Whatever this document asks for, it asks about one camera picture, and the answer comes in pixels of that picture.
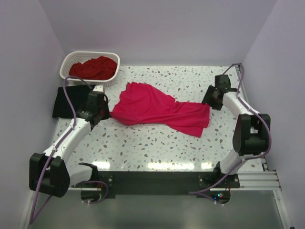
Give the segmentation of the pink t shirt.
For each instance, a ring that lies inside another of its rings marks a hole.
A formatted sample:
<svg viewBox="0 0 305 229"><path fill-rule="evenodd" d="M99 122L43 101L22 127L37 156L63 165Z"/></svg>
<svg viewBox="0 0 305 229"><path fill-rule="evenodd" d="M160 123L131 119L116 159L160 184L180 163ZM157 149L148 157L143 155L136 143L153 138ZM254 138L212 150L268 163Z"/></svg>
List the pink t shirt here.
<svg viewBox="0 0 305 229"><path fill-rule="evenodd" d="M126 125L162 124L187 135L201 137L210 122L210 107L178 102L172 96L144 83L127 83L111 116Z"/></svg>

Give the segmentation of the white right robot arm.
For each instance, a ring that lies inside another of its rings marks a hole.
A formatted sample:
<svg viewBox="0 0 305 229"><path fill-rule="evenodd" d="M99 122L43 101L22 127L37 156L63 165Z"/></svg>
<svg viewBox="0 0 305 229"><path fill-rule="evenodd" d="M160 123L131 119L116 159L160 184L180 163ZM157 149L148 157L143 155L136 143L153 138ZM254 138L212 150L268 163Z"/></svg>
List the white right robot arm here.
<svg viewBox="0 0 305 229"><path fill-rule="evenodd" d="M224 187L229 182L229 175L237 174L247 160L257 159L269 152L271 117L253 109L239 95L239 90L231 86L227 74L215 76L214 86L208 87L202 103L218 111L226 107L236 118L233 149L213 169L213 184Z"/></svg>

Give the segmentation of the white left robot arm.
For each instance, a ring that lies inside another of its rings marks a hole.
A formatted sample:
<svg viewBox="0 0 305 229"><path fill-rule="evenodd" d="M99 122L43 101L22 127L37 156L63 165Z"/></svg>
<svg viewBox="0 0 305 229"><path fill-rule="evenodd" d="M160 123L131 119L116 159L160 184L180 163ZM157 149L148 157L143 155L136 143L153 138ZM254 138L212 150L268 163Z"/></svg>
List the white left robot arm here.
<svg viewBox="0 0 305 229"><path fill-rule="evenodd" d="M103 86L96 85L60 138L43 153L34 153L30 157L30 190L61 198L69 187L81 182L88 187L96 186L99 181L96 166L80 163L68 169L66 164L83 138L101 120L109 118L108 97Z"/></svg>

